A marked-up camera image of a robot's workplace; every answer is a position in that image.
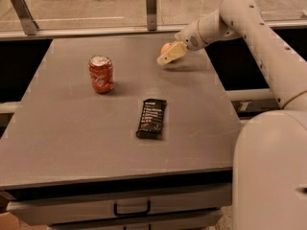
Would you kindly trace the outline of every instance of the black snack bag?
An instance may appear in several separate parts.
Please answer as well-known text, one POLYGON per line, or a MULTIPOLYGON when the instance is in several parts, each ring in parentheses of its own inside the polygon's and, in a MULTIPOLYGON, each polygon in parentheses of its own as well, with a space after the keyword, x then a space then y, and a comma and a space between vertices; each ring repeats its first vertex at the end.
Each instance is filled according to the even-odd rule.
POLYGON ((147 99, 143 102, 142 116, 136 131, 138 138, 159 139, 162 136, 166 103, 158 99, 147 99))

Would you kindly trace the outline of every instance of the floor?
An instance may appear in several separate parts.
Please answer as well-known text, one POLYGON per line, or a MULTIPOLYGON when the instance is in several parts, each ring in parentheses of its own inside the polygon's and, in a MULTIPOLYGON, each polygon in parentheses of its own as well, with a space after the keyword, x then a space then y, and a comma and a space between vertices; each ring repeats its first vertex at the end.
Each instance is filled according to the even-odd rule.
MULTIPOLYGON (((41 30, 146 26, 146 0, 25 0, 41 30)), ((158 25, 181 25, 221 0, 157 0, 158 25)), ((299 19, 307 0, 256 0, 265 20, 299 19)), ((10 0, 0 0, 0 32, 22 30, 10 0)))

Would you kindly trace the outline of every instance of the drawer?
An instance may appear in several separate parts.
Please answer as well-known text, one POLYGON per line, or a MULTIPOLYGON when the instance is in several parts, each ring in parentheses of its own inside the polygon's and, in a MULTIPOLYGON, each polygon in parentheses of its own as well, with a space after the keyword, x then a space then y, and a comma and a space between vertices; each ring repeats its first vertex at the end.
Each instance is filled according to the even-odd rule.
POLYGON ((231 184, 193 188, 179 193, 175 190, 151 192, 148 195, 130 193, 128 198, 92 200, 56 198, 11 202, 8 211, 29 225, 49 225, 93 219, 144 217, 153 214, 220 208, 231 204, 231 184))
POLYGON ((143 218, 58 224, 48 228, 49 230, 205 230, 206 227, 215 225, 221 217, 220 210, 198 210, 143 218))

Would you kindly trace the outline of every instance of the gray tabletop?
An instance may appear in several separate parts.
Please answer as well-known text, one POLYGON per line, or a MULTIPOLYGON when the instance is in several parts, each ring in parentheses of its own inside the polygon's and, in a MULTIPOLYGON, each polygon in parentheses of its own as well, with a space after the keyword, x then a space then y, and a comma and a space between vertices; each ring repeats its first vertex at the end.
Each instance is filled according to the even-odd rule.
POLYGON ((204 50, 156 63, 173 38, 55 39, 0 140, 0 189, 230 169, 239 119, 204 50), (113 61, 112 92, 94 92, 93 55, 113 61), (168 103, 161 140, 135 136, 148 98, 168 103))

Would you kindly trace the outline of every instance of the can lid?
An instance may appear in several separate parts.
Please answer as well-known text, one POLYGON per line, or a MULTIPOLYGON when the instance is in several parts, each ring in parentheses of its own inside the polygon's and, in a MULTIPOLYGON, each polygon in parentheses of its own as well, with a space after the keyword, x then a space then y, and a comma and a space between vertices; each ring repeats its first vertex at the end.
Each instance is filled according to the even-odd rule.
POLYGON ((110 61, 109 57, 95 56, 92 57, 90 62, 95 66, 103 66, 110 61))

